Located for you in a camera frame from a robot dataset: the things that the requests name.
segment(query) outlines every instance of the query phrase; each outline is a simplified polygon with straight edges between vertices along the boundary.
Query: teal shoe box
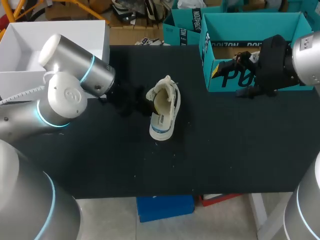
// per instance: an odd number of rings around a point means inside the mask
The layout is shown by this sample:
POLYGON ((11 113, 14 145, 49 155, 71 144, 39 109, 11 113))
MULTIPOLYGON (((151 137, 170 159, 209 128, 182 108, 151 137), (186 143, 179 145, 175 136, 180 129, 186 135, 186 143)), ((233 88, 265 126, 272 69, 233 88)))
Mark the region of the teal shoe box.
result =
POLYGON ((175 26, 172 14, 163 21, 164 42, 170 45, 199 45, 200 33, 175 26))
POLYGON ((218 6, 204 8, 178 9, 178 0, 174 0, 172 16, 174 24, 178 28, 194 32, 201 32, 201 19, 205 13, 224 13, 227 10, 227 0, 217 0, 218 6))
POLYGON ((288 10, 287 13, 298 13, 301 11, 303 1, 309 0, 288 0, 288 10))
POLYGON ((309 22, 313 31, 320 31, 320 2, 318 0, 304 0, 301 12, 309 22))
MULTIPOLYGON (((199 51, 203 75, 209 92, 235 92, 243 85, 253 85, 250 71, 235 75, 212 78, 213 72, 222 61, 230 61, 235 53, 258 51, 262 41, 281 35, 288 43, 312 32, 302 13, 205 13, 202 16, 199 51)), ((285 91, 312 90, 312 86, 291 86, 285 91)))

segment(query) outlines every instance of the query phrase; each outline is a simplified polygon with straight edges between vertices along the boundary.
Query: white box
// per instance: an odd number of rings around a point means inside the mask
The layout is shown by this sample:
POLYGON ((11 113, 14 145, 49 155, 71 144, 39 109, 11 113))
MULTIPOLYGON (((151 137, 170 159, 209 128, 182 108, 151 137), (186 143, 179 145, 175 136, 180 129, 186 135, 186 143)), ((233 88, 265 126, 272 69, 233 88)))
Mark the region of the white box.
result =
MULTIPOLYGON (((65 36, 108 64, 109 32, 104 20, 10 23, 0 42, 1 98, 44 85, 46 71, 38 64, 38 57, 53 34, 65 36)), ((43 94, 33 93, 17 101, 37 100, 43 94)))

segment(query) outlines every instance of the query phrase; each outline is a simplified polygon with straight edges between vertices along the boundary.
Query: blue box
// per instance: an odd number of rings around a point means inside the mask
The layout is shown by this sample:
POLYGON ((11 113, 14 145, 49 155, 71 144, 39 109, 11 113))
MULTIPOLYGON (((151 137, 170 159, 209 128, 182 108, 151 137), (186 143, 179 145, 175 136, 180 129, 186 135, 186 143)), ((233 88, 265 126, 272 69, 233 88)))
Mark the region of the blue box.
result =
POLYGON ((298 13, 302 8, 303 0, 288 0, 288 10, 287 13, 298 13))
POLYGON ((172 14, 163 21, 164 42, 170 45, 199 45, 200 33, 176 27, 172 14))
POLYGON ((178 9, 178 0, 174 0, 171 10, 174 24, 178 28, 200 33, 202 15, 205 13, 224 13, 227 10, 226 2, 226 0, 220 0, 219 6, 178 9))
POLYGON ((304 0, 301 12, 309 22, 313 31, 320 31, 320 2, 318 0, 304 0))
POLYGON ((192 214, 195 210, 191 195, 137 197, 136 206, 141 223, 192 214))
MULTIPOLYGON (((211 78, 220 62, 231 60, 231 54, 248 51, 248 47, 255 47, 257 51, 264 39, 277 34, 289 43, 294 43, 297 38, 311 32, 311 27, 302 13, 205 13, 202 16, 199 51, 208 91, 234 92, 242 88, 239 84, 242 80, 244 83, 254 84, 254 76, 249 70, 242 77, 238 74, 233 79, 228 79, 226 86, 223 86, 223 76, 211 78)), ((229 72, 227 77, 232 78, 234 73, 229 72)), ((297 85, 282 90, 311 89, 312 86, 297 85)))

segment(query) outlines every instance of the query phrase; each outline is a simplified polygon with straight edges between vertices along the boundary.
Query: blue light ring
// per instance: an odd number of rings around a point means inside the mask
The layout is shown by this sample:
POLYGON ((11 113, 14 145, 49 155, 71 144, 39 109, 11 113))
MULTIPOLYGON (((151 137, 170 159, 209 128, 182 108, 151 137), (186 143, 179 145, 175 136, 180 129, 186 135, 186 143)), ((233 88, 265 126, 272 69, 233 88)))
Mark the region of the blue light ring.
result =
POLYGON ((298 186, 298 189, 296 191, 296 204, 297 204, 297 207, 298 207, 298 211, 299 211, 300 217, 301 217, 304 225, 306 226, 306 228, 315 237, 315 239, 320 240, 320 238, 314 233, 314 231, 312 231, 311 227, 308 225, 307 221, 305 220, 305 218, 304 218, 304 216, 302 214, 302 211, 300 209, 300 204, 299 204, 299 188, 300 188, 300 185, 298 186))
POLYGON ((67 123, 67 124, 65 124, 65 125, 54 125, 54 124, 48 122, 47 120, 45 120, 45 118, 44 118, 44 117, 41 115, 41 113, 40 113, 39 103, 40 103, 40 100, 38 100, 38 101, 36 102, 36 112, 37 112, 37 114, 39 115, 40 119, 41 119, 42 121, 44 121, 46 124, 48 124, 49 126, 55 127, 55 128, 63 128, 63 127, 65 127, 65 126, 67 126, 67 125, 70 124, 70 122, 69 122, 69 123, 67 123))
POLYGON ((88 70, 85 72, 85 74, 84 74, 83 77, 81 78, 80 84, 82 84, 82 83, 86 80, 86 78, 87 78, 88 74, 90 73, 90 71, 91 71, 94 63, 95 63, 95 56, 92 55, 90 67, 88 68, 88 70))
POLYGON ((51 202, 51 207, 50 207, 50 211, 48 214, 48 217, 45 220, 45 223, 43 225, 43 227, 41 228, 41 230, 39 231, 39 233, 37 234, 37 236, 35 237, 34 240, 39 240, 42 235, 44 234, 44 232, 46 231, 48 225, 50 224, 50 221, 52 219, 53 213, 54 213, 54 209, 55 209, 55 204, 56 204, 56 188, 54 185, 54 182, 52 181, 52 179, 48 176, 48 174, 46 174, 45 172, 43 172, 49 179, 51 187, 52 187, 52 202, 51 202))

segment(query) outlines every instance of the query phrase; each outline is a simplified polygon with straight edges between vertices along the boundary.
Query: shoe sole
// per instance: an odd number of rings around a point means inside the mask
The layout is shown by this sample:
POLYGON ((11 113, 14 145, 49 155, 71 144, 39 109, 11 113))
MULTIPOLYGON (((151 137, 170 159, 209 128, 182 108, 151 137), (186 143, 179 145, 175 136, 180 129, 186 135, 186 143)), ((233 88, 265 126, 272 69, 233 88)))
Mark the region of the shoe sole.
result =
POLYGON ((179 112, 179 109, 180 109, 180 105, 181 105, 181 95, 180 95, 180 91, 179 91, 179 88, 174 85, 174 89, 177 90, 178 92, 178 100, 177 100, 177 103, 176 103, 176 108, 175 108, 175 114, 174 114, 174 117, 173 117, 173 123, 172 123, 172 126, 170 127, 170 129, 165 132, 165 133, 158 133, 156 131, 154 131, 154 129, 152 128, 151 124, 150 124, 150 127, 149 127, 149 133, 150 133, 150 136, 154 139, 154 140, 157 140, 157 141, 165 141, 165 140, 168 140, 169 138, 171 138, 172 134, 174 133, 174 129, 175 129, 175 122, 176 122, 176 118, 177 118, 177 115, 178 115, 178 112, 179 112))

